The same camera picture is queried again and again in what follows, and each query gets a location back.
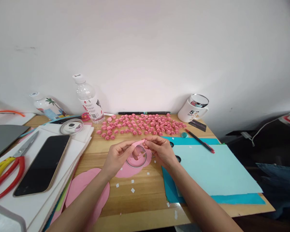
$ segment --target scissors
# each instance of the scissors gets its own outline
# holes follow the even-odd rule
[[[0,162],[0,185],[13,172],[13,170],[19,164],[19,171],[18,171],[18,174],[17,174],[15,180],[10,184],[9,187],[7,187],[6,190],[4,190],[0,194],[0,199],[2,197],[4,197],[9,191],[11,191],[14,188],[14,186],[19,182],[19,180],[22,178],[22,176],[24,174],[24,170],[25,170],[25,158],[23,157],[23,155],[27,152],[27,150],[29,149],[29,147],[31,146],[31,144],[33,143],[33,141],[36,139],[36,137],[38,136],[38,134],[39,134],[39,131],[37,131],[33,136],[31,136],[31,138],[29,138],[20,147],[20,149],[17,150],[17,152],[15,153],[15,155],[13,157],[8,157],[5,160],[3,160],[2,162]],[[1,174],[3,173],[3,171],[5,170],[5,168],[12,161],[14,161],[14,163],[12,164],[12,166],[1,176]]]

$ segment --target smartphone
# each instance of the smartphone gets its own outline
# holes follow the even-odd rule
[[[55,180],[70,140],[70,135],[48,137],[19,182],[13,196],[22,197],[49,190]]]

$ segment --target scissor blade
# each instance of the scissor blade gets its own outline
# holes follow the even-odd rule
[[[37,131],[33,136],[31,136],[21,147],[18,149],[18,151],[15,153],[13,157],[17,158],[20,156],[23,156],[26,151],[29,149],[33,141],[36,139],[40,131]]]

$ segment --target plastic water bottle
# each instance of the plastic water bottle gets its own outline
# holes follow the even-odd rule
[[[98,99],[98,95],[94,88],[86,83],[86,80],[82,74],[73,75],[75,83],[77,84],[76,93],[82,106],[89,114],[89,117],[94,123],[103,121],[104,113]]]

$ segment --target white cable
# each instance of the white cable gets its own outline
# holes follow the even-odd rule
[[[260,128],[260,130],[258,130],[258,132],[257,132],[257,133],[252,137],[252,139],[249,138],[249,139],[251,140],[251,142],[252,142],[252,146],[253,146],[253,147],[255,146],[254,138],[257,136],[257,134],[259,134],[259,132],[263,129],[263,127],[265,127],[267,124],[269,124],[269,123],[271,123],[271,122],[274,122],[275,120],[277,120],[277,119],[274,119],[274,120],[272,120],[272,121],[270,121],[270,122],[264,124],[264,125]]]

